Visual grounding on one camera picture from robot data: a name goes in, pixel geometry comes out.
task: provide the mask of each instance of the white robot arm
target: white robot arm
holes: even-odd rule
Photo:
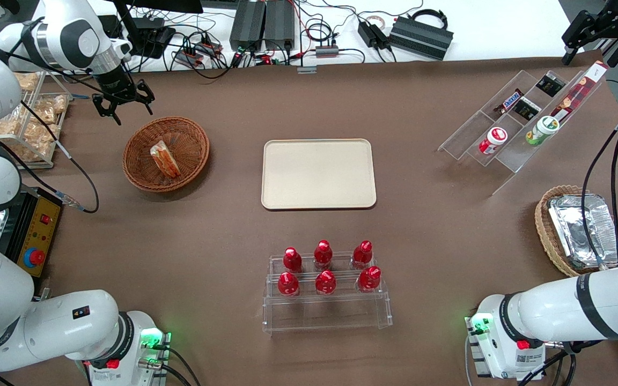
[[[93,95],[93,102],[101,116],[114,117],[120,124],[115,110],[127,102],[143,103],[151,114],[154,94],[145,81],[135,84],[123,70],[122,61],[130,59],[130,42],[107,37],[86,0],[43,3],[46,17],[10,24],[0,32],[0,62],[4,64],[0,75],[11,69],[85,71],[100,86],[101,93]],[[0,76],[0,118],[18,105],[20,97],[14,98],[18,88],[12,75]]]
[[[117,105],[134,100],[148,105],[153,100],[143,81],[135,85],[123,71],[121,59],[130,44],[106,37],[85,0],[45,0],[45,5],[44,19],[12,24],[0,32],[0,119],[20,101],[11,69],[85,70],[103,91],[93,96],[100,114],[117,122]],[[103,98],[111,105],[101,110]],[[0,146],[0,211],[10,207],[19,190],[20,174]],[[32,296],[32,278],[0,253],[0,372],[65,355],[87,363],[94,386],[151,384],[155,366],[145,363],[159,352],[147,345],[164,344],[165,334],[147,314],[120,313],[115,300],[100,290],[42,301]]]
[[[546,342],[618,340],[618,268],[488,296],[469,330],[491,375],[519,380],[542,364]]]

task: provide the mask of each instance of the wicker basket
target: wicker basket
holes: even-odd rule
[[[181,175],[171,179],[160,171],[149,150],[163,140],[178,163]],[[137,130],[123,151],[123,172],[128,181],[145,191],[173,191],[197,177],[209,158],[204,130],[183,117],[164,117]]]
[[[555,186],[551,190],[548,190],[547,193],[542,196],[542,199],[538,202],[538,205],[535,206],[535,227],[538,229],[538,235],[540,237],[540,242],[542,242],[542,247],[545,249],[545,252],[547,253],[547,256],[550,257],[552,263],[555,264],[557,268],[566,276],[573,277],[579,276],[579,274],[597,271],[598,269],[584,269],[582,271],[577,271],[567,263],[567,257],[564,256],[564,252],[562,251],[562,244],[559,236],[557,235],[554,225],[552,225],[550,213],[547,211],[547,201],[549,201],[550,198],[563,195],[580,196],[581,188],[573,185]]]

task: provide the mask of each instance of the clear acrylic stand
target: clear acrylic stand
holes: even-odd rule
[[[331,295],[316,293],[314,254],[302,256],[302,273],[299,295],[283,296],[278,291],[280,274],[285,272],[283,256],[272,256],[268,264],[264,291],[264,332],[331,330],[336,328],[378,327],[393,324],[390,295],[384,279],[371,293],[356,290],[361,270],[350,268],[351,252],[334,252],[331,272],[335,274],[337,288]],[[369,266],[376,265],[375,257]]]
[[[561,76],[557,75],[553,71],[548,71],[548,74],[560,79],[566,86],[558,92],[554,98],[547,95],[543,90],[535,86],[538,83],[531,74],[526,71],[521,71],[512,80],[505,85],[500,92],[496,93],[488,103],[486,103],[478,112],[471,116],[454,134],[452,134],[443,144],[440,145],[438,151],[448,152],[454,159],[459,160],[465,154],[472,157],[479,162],[482,166],[488,166],[493,159],[496,159],[500,164],[505,166],[510,171],[510,176],[500,185],[493,195],[500,191],[521,168],[528,162],[528,160],[537,152],[541,147],[545,145],[551,137],[557,134],[547,137],[542,144],[533,146],[526,142],[526,134],[533,129],[535,123],[541,118],[550,115],[552,111],[562,102],[564,96],[567,95],[569,90],[581,80],[584,71],[579,72],[574,76],[571,81],[567,81]],[[588,95],[581,101],[580,105],[571,112],[561,123],[561,130],[564,130],[564,126],[574,116],[579,108],[598,90],[601,83],[604,81],[604,77],[593,86]],[[531,102],[540,107],[540,112],[527,121],[517,112],[510,110],[509,112],[498,116],[498,113],[493,112],[493,109],[498,105],[502,105],[510,95],[514,93],[516,89],[525,92],[524,96]],[[498,151],[494,154],[483,154],[479,151],[480,142],[485,139],[488,130],[493,127],[501,127],[507,131],[507,142],[503,144]]]

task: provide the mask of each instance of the yellow control panel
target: yellow control panel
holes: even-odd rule
[[[42,268],[47,261],[59,214],[61,207],[42,196],[38,198],[18,257],[20,268],[36,278],[42,274]]]

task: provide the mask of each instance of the foil container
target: foil container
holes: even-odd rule
[[[617,266],[615,227],[604,198],[586,195],[586,223],[597,254],[583,228],[581,196],[556,196],[547,208],[569,265],[578,270],[597,269],[599,264]]]

